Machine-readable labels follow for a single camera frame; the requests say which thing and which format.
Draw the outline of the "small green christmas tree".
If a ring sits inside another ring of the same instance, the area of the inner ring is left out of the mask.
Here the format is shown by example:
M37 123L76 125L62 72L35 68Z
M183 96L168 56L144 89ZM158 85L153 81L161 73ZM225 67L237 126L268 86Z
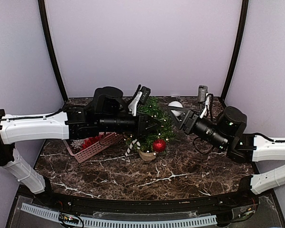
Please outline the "small green christmas tree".
M143 152L153 152L152 143L155 140L163 139L167 146L168 143L171 143L175 139L176 133L173 130L172 119L167 109L163 107L160 97L149 97L146 104L138 108L138 114L150 116L147 125L154 125L154 127L148 129L142 136L129 138L127 140L128 144L132 140L137 139L141 144Z

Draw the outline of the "red ball ornament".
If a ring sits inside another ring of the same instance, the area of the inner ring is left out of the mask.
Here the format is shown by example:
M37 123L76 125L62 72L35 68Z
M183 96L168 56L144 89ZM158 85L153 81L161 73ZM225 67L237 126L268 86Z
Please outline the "red ball ornament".
M166 149L166 142L163 139L157 139L152 143L154 152L163 152Z

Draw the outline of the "red white candy cane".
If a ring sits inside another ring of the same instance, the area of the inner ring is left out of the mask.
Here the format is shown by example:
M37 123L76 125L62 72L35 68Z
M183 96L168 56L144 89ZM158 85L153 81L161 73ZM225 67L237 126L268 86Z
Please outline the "red white candy cane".
M133 149L133 147L136 147L137 150L141 149L141 144L140 144L140 142L137 139L133 140L130 143L130 145L128 146L128 148L127 148L127 150L126 150L126 152L124 154L126 157L128 157L130 155L130 152Z

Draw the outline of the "pink plastic basket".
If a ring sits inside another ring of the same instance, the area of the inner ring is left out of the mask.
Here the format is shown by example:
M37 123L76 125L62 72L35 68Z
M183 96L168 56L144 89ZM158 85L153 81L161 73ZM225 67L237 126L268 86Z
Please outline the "pink plastic basket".
M91 157L102 152L109 146L112 146L123 139L121 134L100 133L96 137L90 137L83 140L63 140L69 154L74 157L78 163L83 163Z

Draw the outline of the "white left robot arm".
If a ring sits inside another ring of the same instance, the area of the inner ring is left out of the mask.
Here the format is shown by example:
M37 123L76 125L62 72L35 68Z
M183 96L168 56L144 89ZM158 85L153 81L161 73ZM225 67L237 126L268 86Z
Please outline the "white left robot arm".
M24 184L47 207L57 204L48 178L36 172L20 155L16 145L46 139L81 140L100 133L131 133L145 136L157 127L149 115L138 111L151 91L138 86L125 101L122 90L105 86L95 90L85 106L63 107L54 113L12 115L0 109L0 167Z

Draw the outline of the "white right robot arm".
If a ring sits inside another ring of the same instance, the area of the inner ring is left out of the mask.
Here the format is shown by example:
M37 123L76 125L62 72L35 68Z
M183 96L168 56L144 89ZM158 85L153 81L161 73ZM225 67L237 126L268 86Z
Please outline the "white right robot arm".
M283 161L279 167L261 174L245 176L240 180L233 202L243 206L251 199L269 189L285 184L285 138L269 138L261 133L245 133L247 116L239 109L228 106L213 123L203 114L192 109L169 105L169 113L176 127L185 134L195 134L236 163Z

